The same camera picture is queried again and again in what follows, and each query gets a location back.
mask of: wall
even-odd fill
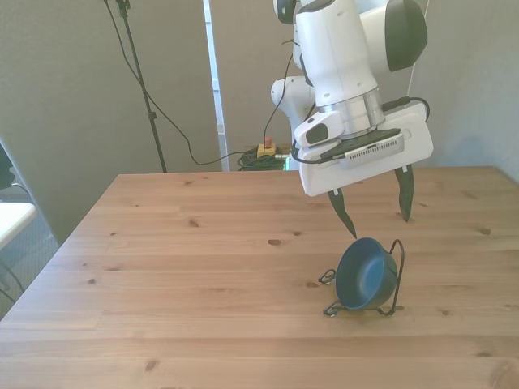
[[[197,158],[217,158],[202,1],[132,0],[129,12],[148,90]],[[3,0],[0,52],[0,139],[63,242],[118,174],[160,171],[143,97],[101,0]],[[169,171],[221,169],[197,168],[157,125]]]
[[[411,92],[431,105],[429,165],[492,165],[519,181],[519,2],[431,0]]]
[[[427,0],[417,2],[425,10]],[[227,143],[230,152],[240,151],[262,142],[274,109],[270,89],[285,74],[292,54],[292,45],[281,42],[292,39],[293,27],[277,20],[270,0],[212,0],[211,12]],[[292,64],[289,75],[300,74]],[[381,77],[383,100],[405,96],[410,76],[407,69]],[[281,111],[268,133],[277,143],[290,142],[290,124]]]

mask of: cable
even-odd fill
[[[149,94],[148,90],[144,87],[144,85],[140,82],[140,79],[139,77],[137,76],[137,74],[135,73],[135,71],[133,70],[133,67],[131,67],[131,64],[130,62],[128,61],[128,57],[127,57],[127,54],[126,54],[126,51],[124,49],[124,45],[122,43],[122,38],[121,38],[121,34],[119,33],[119,29],[117,27],[117,24],[115,23],[115,18],[114,18],[114,14],[112,13],[112,10],[110,9],[109,5],[108,5],[108,0],[104,0],[105,1],[105,5],[106,5],[106,9],[108,10],[109,12],[109,15],[110,15],[110,18],[112,19],[112,24],[114,25],[114,29],[115,29],[115,33],[117,34],[117,38],[118,38],[118,41],[119,41],[119,46],[121,47],[121,51],[122,51],[122,56],[124,57],[124,61],[125,63],[128,65],[128,68],[130,69],[131,73],[133,74],[133,76],[135,77],[135,79],[137,80],[137,82],[139,83],[139,85],[143,88],[143,90],[145,91],[146,95],[148,96],[148,99],[152,102],[153,106],[155,108],[157,108],[157,111],[159,111],[162,116],[164,116],[164,118],[169,122],[171,123],[171,125],[173,125],[173,127],[175,127],[175,129],[178,131],[178,133],[186,140],[186,143],[187,143],[187,149],[189,150],[189,155],[191,157],[191,159],[193,160],[193,162],[195,162],[195,164],[197,164],[198,166],[205,166],[205,165],[210,165],[210,164],[214,164],[220,160],[223,160],[225,158],[227,158],[228,156],[233,156],[235,154],[243,154],[244,152],[231,152],[229,154],[227,154],[226,156],[222,156],[216,160],[212,160],[210,162],[198,162],[195,158],[195,156],[193,156],[193,151],[191,150],[191,142],[189,141],[189,139],[187,138],[187,136],[183,133],[183,131],[177,126],[177,124],[171,120],[171,118],[165,114],[165,112],[161,109],[161,107],[159,107],[159,105],[154,101],[154,99],[152,98],[152,96]]]
[[[286,64],[286,70],[285,70],[285,79],[283,81],[283,93],[281,94],[281,99],[279,100],[279,103],[277,103],[276,108],[272,111],[272,115],[270,115],[270,118],[268,119],[267,125],[265,126],[265,129],[263,131],[263,155],[265,155],[265,144],[267,143],[267,129],[268,125],[272,121],[272,118],[274,117],[274,114],[276,113],[277,109],[281,105],[281,102],[283,102],[283,98],[285,97],[285,90],[286,90],[286,77],[289,74],[289,68],[290,63],[292,62],[292,58],[294,57],[293,54],[290,55],[289,62]]]
[[[9,300],[11,300],[11,302],[12,302],[13,304],[16,303],[16,300],[15,300],[13,297],[9,296],[9,295],[7,294],[7,292],[4,292],[2,289],[0,289],[0,294],[3,294],[5,297],[7,297]]]
[[[276,148],[276,154],[281,154],[280,148]],[[254,147],[245,152],[238,160],[239,171],[260,171],[260,170],[283,170],[284,159],[277,159],[275,156],[261,156],[258,158],[258,148]]]
[[[403,107],[404,105],[408,105],[411,101],[419,101],[423,105],[425,105],[425,111],[426,111],[425,121],[429,120],[429,116],[431,115],[431,106],[422,97],[408,97],[408,96],[401,97],[398,100],[394,100],[394,101],[389,101],[387,103],[383,103],[382,104],[382,110],[384,112],[388,112],[388,111],[390,111],[392,109],[395,109],[395,108],[398,108],[398,107]]]
[[[431,116],[431,106],[427,103],[427,100],[422,97],[410,97],[411,101],[419,101],[423,105],[425,105],[425,121],[429,120],[429,116]]]
[[[25,288],[22,285],[22,283],[20,282],[20,280],[18,279],[18,277],[16,276],[16,274],[3,261],[0,261],[0,266],[2,266],[4,269],[6,269],[6,271],[9,274],[11,274],[11,277],[13,277],[15,279],[18,287],[22,290],[22,292],[25,292]]]
[[[314,112],[314,109],[315,109],[315,103],[312,104],[312,106],[310,107],[310,111],[308,111],[307,117],[305,118],[305,120],[303,120],[304,122],[307,121],[310,118],[311,113]]]
[[[292,158],[296,160],[297,162],[300,162],[302,164],[308,164],[308,165],[319,165],[324,164],[326,162],[329,162],[330,160],[333,160],[333,157],[329,156],[328,158],[321,158],[320,160],[301,160],[298,158],[298,152],[299,149],[295,147],[296,143],[295,140],[292,143],[292,147],[290,148],[290,154],[292,155]]]

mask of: wood knot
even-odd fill
[[[468,198],[468,199],[472,199],[472,200],[477,200],[477,199],[479,199],[479,197],[478,197],[476,194],[474,194],[474,193],[472,193],[472,192],[469,192],[468,190],[463,190],[463,191],[461,192],[461,194],[464,195],[464,196],[465,196],[466,198]]]
[[[150,359],[146,362],[146,366],[144,367],[144,371],[150,372],[153,371],[157,366],[159,366],[159,361],[157,359]]]
[[[479,233],[481,233],[482,235],[485,235],[487,237],[492,233],[492,230],[491,229],[480,229]]]
[[[232,288],[209,288],[211,292],[223,293],[223,292],[232,292]]]

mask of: blue bowl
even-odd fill
[[[392,296],[397,280],[394,258],[375,239],[364,237],[342,255],[335,288],[348,310],[372,310]]]

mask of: black cable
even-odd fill
[[[302,164],[319,165],[319,164],[324,164],[326,162],[329,162],[330,160],[333,160],[333,157],[331,157],[331,156],[328,158],[321,158],[320,160],[301,160],[298,158],[299,149],[296,148],[295,146],[296,146],[296,143],[294,140],[294,142],[292,143],[292,147],[290,148],[290,154],[292,155],[292,158],[294,158],[294,160],[296,160],[297,162],[300,162]]]
[[[13,297],[9,296],[9,295],[7,294],[7,292],[4,292],[2,289],[0,289],[0,294],[3,294],[5,297],[7,297],[9,300],[11,300],[11,302],[12,302],[13,304],[16,303],[16,300],[15,300]]]
[[[411,101],[419,101],[423,105],[425,105],[425,111],[426,111],[425,121],[429,120],[429,116],[431,115],[431,106],[422,97],[409,97],[409,96],[401,97],[398,100],[394,100],[394,101],[389,101],[387,103],[383,103],[382,104],[382,110],[384,112],[388,112],[388,111],[390,111],[392,109],[395,109],[395,108],[398,108],[398,107],[403,107],[404,105],[408,105]]]
[[[25,292],[25,288],[20,282],[19,278],[16,276],[16,274],[11,270],[10,267],[8,267],[2,260],[0,260],[0,266],[3,267],[9,274],[11,274],[11,277],[15,280],[18,287],[21,289],[22,292]]]
[[[285,78],[283,81],[283,93],[281,94],[281,99],[279,100],[279,103],[277,103],[276,108],[272,111],[272,115],[270,115],[270,118],[268,119],[267,125],[265,126],[265,129],[263,131],[263,155],[265,155],[265,144],[267,143],[267,129],[268,125],[272,121],[272,118],[274,117],[274,114],[276,113],[277,109],[281,105],[281,102],[283,101],[283,98],[285,97],[285,90],[286,90],[286,77],[289,74],[289,68],[290,63],[292,62],[292,58],[294,57],[293,54],[290,55],[289,62],[286,64],[286,70],[285,70]]]
[[[127,6],[129,8],[129,5],[127,5],[125,0],[116,0],[116,3],[118,5],[119,14],[121,15],[124,27],[127,30],[128,41],[130,42],[131,53],[133,55],[133,62],[135,64],[135,69],[137,70],[137,77],[139,79],[140,88],[143,93],[144,103],[146,104],[146,113],[148,115],[150,127],[152,128],[153,140],[155,141],[155,147],[157,148],[157,154],[159,156],[159,161],[161,162],[162,173],[168,173],[168,169],[165,165],[164,153],[162,152],[161,139],[159,138],[157,124],[155,123],[157,114],[152,111],[152,107],[149,105],[148,93],[146,92],[146,87],[144,86],[143,73],[140,70],[139,57],[137,56],[137,50],[135,48],[133,36],[131,35],[130,24],[128,23]]]
[[[429,120],[429,116],[431,116],[431,106],[427,102],[427,100],[422,97],[410,97],[411,101],[419,101],[423,105],[425,105],[425,121]]]
[[[189,155],[191,157],[191,159],[193,160],[193,162],[195,162],[195,164],[197,164],[198,166],[205,166],[205,165],[210,165],[210,164],[214,164],[220,160],[223,160],[225,158],[227,158],[228,156],[232,156],[232,155],[235,155],[235,154],[243,154],[244,152],[231,152],[229,154],[227,154],[226,156],[222,156],[216,160],[212,160],[210,162],[198,162],[195,158],[195,156],[193,156],[193,151],[191,150],[191,142],[189,141],[189,139],[187,138],[187,136],[183,133],[183,131],[177,126],[177,124],[171,120],[171,118],[169,118],[168,115],[165,114],[165,112],[161,109],[161,107],[158,106],[158,104],[154,101],[154,99],[152,98],[152,96],[149,94],[148,90],[143,86],[143,84],[140,82],[140,79],[139,77],[137,76],[137,74],[135,73],[135,71],[133,70],[133,67],[131,67],[131,64],[130,62],[128,61],[128,57],[127,57],[127,54],[126,54],[126,51],[124,49],[124,45],[122,44],[122,38],[121,38],[121,34],[119,33],[119,29],[117,27],[117,24],[115,23],[115,18],[114,18],[114,14],[112,13],[112,10],[110,9],[109,5],[108,5],[108,0],[104,0],[105,1],[105,5],[106,5],[106,8],[108,9],[108,12],[109,12],[109,15],[110,15],[110,18],[112,19],[112,24],[114,25],[114,28],[115,28],[115,33],[117,34],[117,38],[119,40],[119,45],[121,47],[121,51],[122,51],[122,56],[124,57],[124,61],[126,62],[126,64],[128,65],[128,68],[130,69],[131,73],[133,74],[133,76],[135,77],[135,79],[137,80],[137,82],[139,83],[139,85],[144,89],[144,91],[146,92],[146,95],[148,96],[148,99],[152,102],[153,106],[155,106],[155,108],[157,108],[157,111],[159,111],[162,116],[164,116],[164,118],[169,122],[171,123],[171,125],[173,125],[173,127],[175,127],[175,129],[178,131],[178,133],[186,140],[186,143],[187,143],[187,149],[189,150]]]
[[[303,120],[304,122],[307,121],[310,118],[311,113],[314,112],[314,109],[315,109],[315,103],[312,104],[312,106],[310,107],[310,111],[308,111],[307,117],[305,118],[305,120]]]

